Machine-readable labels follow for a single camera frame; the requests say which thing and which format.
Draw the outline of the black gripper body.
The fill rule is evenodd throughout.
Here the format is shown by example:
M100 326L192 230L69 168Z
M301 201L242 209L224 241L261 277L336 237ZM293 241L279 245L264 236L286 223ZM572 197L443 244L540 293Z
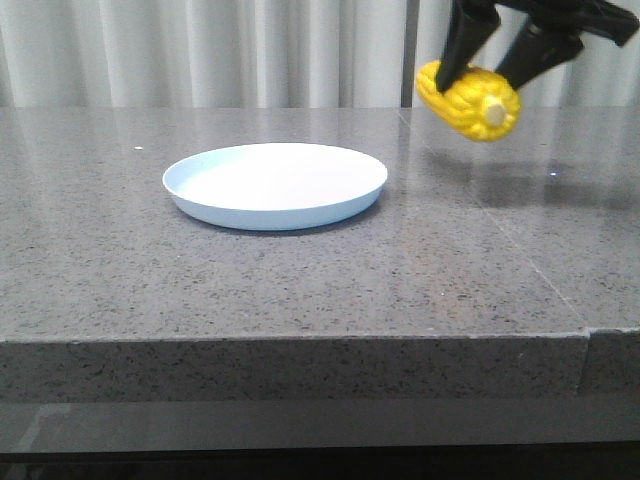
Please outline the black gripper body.
M608 1L493 1L524 12L536 24L533 35L538 41L550 33L563 37L579 37L587 31L624 46L639 30L639 19L629 10Z

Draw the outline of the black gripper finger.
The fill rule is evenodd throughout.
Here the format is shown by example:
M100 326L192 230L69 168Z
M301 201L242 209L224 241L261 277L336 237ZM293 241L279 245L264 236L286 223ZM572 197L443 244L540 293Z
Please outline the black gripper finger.
M435 76L438 92L446 92L464 74L469 62L500 24L495 1L452 2L447 39Z
M495 72L519 90L545 72L572 61L583 49L577 30L528 18Z

